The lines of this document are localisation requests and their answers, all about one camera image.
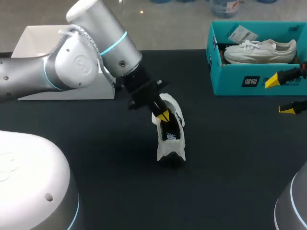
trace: floor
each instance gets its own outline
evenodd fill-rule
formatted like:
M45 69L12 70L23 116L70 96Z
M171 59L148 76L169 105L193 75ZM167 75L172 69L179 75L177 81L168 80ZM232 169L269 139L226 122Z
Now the floor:
M149 0L104 0L127 29L138 49L206 47L212 15L206 0L155 4ZM67 24L65 14L76 0L0 0L0 51L13 51L27 25ZM245 0L231 20L307 21L306 0L273 4Z

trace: yellow tab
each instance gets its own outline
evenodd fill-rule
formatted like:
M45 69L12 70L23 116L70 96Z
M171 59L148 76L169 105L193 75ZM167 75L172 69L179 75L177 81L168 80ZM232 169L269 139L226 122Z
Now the yellow tab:
M167 121L169 121L169 112L166 110L163 115L166 117Z
M277 85L280 85L278 81L278 73L276 73L273 77L267 80L267 82L265 83L265 88L267 89Z
M157 118L165 121L165 122L168 122L169 121L169 112L168 110L166 110L163 114L160 114L159 116L157 116Z
M280 111L280 107L278 108L278 111L282 114L296 114L294 112L294 109L287 109L287 110L284 110L284 111Z

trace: robotic arm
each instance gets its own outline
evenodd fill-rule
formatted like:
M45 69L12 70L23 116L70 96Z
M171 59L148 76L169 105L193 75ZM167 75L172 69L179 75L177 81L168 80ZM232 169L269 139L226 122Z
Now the robotic arm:
M113 77L122 78L132 97L130 109L147 105L156 117L170 120L168 107L159 96L164 84L151 80L141 53L101 0L79 0L66 19L69 31L51 54L0 58L0 101L87 87L98 76L99 61L111 84Z
M279 85L284 85L288 81L299 79L301 76L304 79L307 77L307 62L302 63L300 68L293 68L287 71L277 72L265 83L265 88L267 89ZM305 110L307 110L307 101L292 102L279 106L279 112L285 114L300 114Z

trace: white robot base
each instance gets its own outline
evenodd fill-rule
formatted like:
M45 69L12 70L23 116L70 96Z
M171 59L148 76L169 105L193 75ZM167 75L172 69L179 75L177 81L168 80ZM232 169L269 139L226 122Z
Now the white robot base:
M276 202L276 230L307 229L307 163L294 176Z
M0 229L84 230L68 162L52 142L0 131Z

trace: shoe insole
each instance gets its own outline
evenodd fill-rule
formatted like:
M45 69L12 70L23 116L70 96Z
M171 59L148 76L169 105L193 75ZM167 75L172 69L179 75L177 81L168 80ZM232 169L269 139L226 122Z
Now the shoe insole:
M179 140L180 136L180 126L175 115L170 111L169 113L169 121L165 122L161 120L161 132L162 132L162 140Z

